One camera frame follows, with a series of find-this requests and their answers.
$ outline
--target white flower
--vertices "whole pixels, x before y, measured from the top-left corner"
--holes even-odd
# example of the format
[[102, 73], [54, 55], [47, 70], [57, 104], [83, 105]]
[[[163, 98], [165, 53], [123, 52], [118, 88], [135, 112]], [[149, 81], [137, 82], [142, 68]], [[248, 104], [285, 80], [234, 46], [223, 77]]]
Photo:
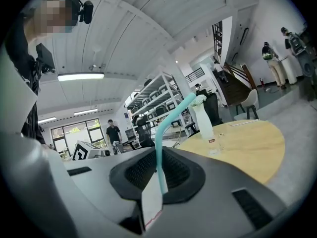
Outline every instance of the white flower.
[[198, 106], [198, 105], [202, 104], [206, 99], [207, 99], [207, 97], [205, 95], [200, 94], [193, 100], [193, 102], [190, 105], [192, 107]]

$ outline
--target round wooden table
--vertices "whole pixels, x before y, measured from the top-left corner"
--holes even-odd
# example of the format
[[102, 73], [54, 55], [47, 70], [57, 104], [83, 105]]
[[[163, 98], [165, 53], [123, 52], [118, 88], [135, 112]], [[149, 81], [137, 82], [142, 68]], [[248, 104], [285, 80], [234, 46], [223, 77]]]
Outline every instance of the round wooden table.
[[178, 149], [230, 163], [260, 183], [266, 183], [282, 163], [285, 140], [272, 123], [261, 120], [245, 123], [250, 121], [253, 120], [215, 126], [215, 142], [209, 143], [197, 133], [181, 143]]

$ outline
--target backpack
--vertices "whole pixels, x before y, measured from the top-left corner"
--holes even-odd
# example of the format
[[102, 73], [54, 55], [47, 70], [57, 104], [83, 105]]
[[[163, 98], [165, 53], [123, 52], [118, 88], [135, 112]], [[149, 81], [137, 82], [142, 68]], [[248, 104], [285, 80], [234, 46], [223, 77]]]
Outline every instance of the backpack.
[[264, 60], [271, 60], [273, 59], [273, 54], [271, 49], [268, 46], [264, 46], [262, 48], [262, 56]]
[[144, 87], [146, 87], [151, 81], [152, 81], [151, 79], [148, 79], [147, 81], [145, 81]]
[[294, 51], [295, 54], [298, 54], [300, 51], [304, 49], [299, 37], [293, 33], [289, 33], [288, 36], [288, 41], [289, 44], [292, 47], [292, 50]]

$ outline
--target light blue straw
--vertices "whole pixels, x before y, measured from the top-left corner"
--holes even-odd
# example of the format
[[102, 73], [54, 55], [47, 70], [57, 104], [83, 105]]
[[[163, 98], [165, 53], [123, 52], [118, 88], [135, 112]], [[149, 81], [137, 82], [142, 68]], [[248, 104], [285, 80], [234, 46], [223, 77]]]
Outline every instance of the light blue straw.
[[164, 194], [163, 187], [163, 170], [162, 170], [162, 141], [163, 141], [163, 133], [167, 126], [169, 126], [172, 121], [174, 121], [179, 114], [181, 114], [196, 98], [194, 93], [189, 94], [159, 125], [156, 135], [155, 135], [155, 151], [157, 154], [157, 171], [158, 171], [158, 180], [160, 191], [162, 195]]

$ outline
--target black headset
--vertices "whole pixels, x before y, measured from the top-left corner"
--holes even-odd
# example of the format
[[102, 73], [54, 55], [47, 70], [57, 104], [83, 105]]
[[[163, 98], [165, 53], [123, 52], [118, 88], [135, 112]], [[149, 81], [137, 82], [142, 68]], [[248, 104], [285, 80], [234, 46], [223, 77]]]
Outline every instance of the black headset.
[[94, 5], [91, 1], [85, 1], [83, 4], [80, 0], [78, 0], [83, 7], [82, 10], [79, 11], [80, 20], [79, 22], [85, 22], [86, 24], [90, 24], [92, 18], [93, 18], [93, 9]]
[[93, 17], [93, 9], [94, 5], [91, 1], [86, 1], [82, 3], [80, 0], [69, 0], [72, 2], [72, 14], [74, 25], [77, 24], [78, 16], [80, 15], [79, 22], [85, 22], [86, 24], [90, 24]]

